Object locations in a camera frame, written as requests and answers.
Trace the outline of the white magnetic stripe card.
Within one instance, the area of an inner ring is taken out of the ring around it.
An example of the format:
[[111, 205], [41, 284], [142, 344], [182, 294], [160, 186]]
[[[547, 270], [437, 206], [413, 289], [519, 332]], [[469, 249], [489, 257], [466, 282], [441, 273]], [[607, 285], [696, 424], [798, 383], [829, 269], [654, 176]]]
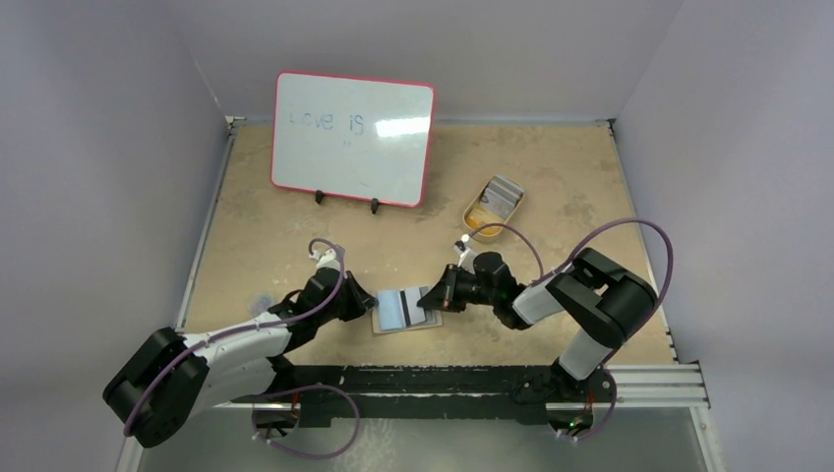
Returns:
[[398, 291], [404, 328], [433, 326], [442, 321], [436, 311], [424, 310], [417, 306], [418, 300], [429, 290], [429, 286], [413, 286]]

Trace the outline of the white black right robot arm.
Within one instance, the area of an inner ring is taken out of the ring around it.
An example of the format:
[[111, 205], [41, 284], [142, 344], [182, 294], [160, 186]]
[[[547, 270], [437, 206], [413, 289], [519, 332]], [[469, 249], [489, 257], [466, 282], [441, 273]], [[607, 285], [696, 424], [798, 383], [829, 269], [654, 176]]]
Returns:
[[575, 400], [589, 389], [592, 373], [641, 328], [658, 301], [647, 281], [584, 248], [567, 270], [529, 285], [515, 279], [500, 254], [479, 254], [470, 267], [448, 265], [416, 305], [449, 313], [469, 305], [490, 306], [504, 326], [516, 330], [568, 314], [579, 330], [552, 365], [552, 386], [559, 397]]

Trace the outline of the beige card holder wallet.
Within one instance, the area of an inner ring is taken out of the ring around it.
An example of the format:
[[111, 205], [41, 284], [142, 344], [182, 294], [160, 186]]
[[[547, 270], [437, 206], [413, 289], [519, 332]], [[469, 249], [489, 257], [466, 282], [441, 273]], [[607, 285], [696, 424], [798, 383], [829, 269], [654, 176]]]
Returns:
[[417, 306], [417, 302], [429, 290], [429, 286], [412, 286], [379, 291], [376, 295], [377, 305], [372, 313], [373, 333], [391, 334], [442, 326], [440, 312]]

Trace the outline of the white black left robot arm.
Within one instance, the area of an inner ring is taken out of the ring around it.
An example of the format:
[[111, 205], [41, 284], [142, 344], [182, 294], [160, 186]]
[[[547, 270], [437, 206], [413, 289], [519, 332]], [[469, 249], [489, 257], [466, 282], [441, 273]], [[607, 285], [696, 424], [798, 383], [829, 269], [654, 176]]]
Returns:
[[313, 340], [323, 325], [353, 321], [376, 304], [351, 271], [321, 267], [303, 288], [247, 322], [199, 334], [154, 331], [102, 399], [128, 436], [145, 448], [158, 446], [217, 404], [258, 394], [284, 400], [293, 388], [285, 354]]

